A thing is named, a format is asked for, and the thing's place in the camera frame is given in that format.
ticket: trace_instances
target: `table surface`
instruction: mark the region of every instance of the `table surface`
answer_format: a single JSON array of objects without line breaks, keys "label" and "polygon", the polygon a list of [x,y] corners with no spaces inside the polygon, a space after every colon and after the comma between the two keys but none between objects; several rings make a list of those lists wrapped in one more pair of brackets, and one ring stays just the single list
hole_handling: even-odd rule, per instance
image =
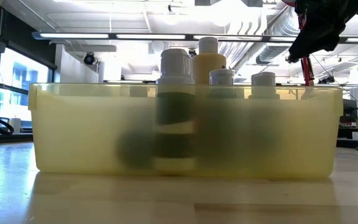
[{"label": "table surface", "polygon": [[326,180],[45,174],[32,143],[0,145],[0,223],[357,223],[358,151]]}]

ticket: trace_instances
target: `plastic bin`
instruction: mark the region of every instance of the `plastic bin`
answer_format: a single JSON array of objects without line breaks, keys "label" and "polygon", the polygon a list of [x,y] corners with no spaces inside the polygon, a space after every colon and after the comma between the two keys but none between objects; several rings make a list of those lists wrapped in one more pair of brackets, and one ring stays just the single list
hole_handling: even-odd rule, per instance
[{"label": "plastic bin", "polygon": [[30,86],[37,167],[162,175],[154,166],[159,88],[195,93],[195,164],[178,175],[320,178],[333,170],[339,88],[85,83]]}]

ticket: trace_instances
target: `white bottle cap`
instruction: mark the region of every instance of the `white bottle cap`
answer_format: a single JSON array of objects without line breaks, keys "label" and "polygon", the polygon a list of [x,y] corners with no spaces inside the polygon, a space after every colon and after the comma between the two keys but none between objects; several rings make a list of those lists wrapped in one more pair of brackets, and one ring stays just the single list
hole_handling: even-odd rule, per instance
[{"label": "white bottle cap", "polygon": [[235,71],[227,68],[212,70],[209,73],[210,85],[233,85]]},{"label": "white bottle cap", "polygon": [[276,74],[273,72],[261,72],[251,76],[253,86],[276,86]]},{"label": "white bottle cap", "polygon": [[202,53],[218,53],[218,40],[215,37],[203,37],[198,42],[200,54]]},{"label": "white bottle cap", "polygon": [[194,84],[191,78],[191,58],[183,49],[168,49],[161,53],[161,77],[158,84]]}]

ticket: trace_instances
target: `ceiling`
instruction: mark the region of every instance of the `ceiling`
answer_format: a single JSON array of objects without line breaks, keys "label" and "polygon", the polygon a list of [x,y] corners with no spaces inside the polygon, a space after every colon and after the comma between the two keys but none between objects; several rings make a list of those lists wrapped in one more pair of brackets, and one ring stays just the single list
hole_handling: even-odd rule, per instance
[{"label": "ceiling", "polygon": [[[30,26],[42,32],[133,32],[133,33],[189,33],[189,34],[261,34],[267,24],[285,6],[277,1],[254,9],[241,4],[241,0],[222,0],[212,6],[195,6],[199,0],[111,0],[112,3],[73,3],[62,0],[8,0],[2,6]],[[358,16],[348,22],[344,35],[358,35]],[[122,73],[136,79],[154,79],[159,57],[151,42],[117,40],[81,40],[64,43],[69,51],[84,56],[89,47],[114,45],[116,57],[120,58]],[[235,62],[251,46],[233,45],[224,55]],[[196,42],[169,42],[164,48],[181,47],[197,49]],[[247,62],[238,73],[245,81],[260,71],[276,73],[280,82],[302,82],[299,64],[285,62],[286,51],[268,66],[256,66]],[[338,77],[349,75],[345,63],[358,59],[358,45],[339,45],[333,52],[316,52],[314,55],[326,70],[334,68]],[[324,69],[312,58],[317,77]]]}]

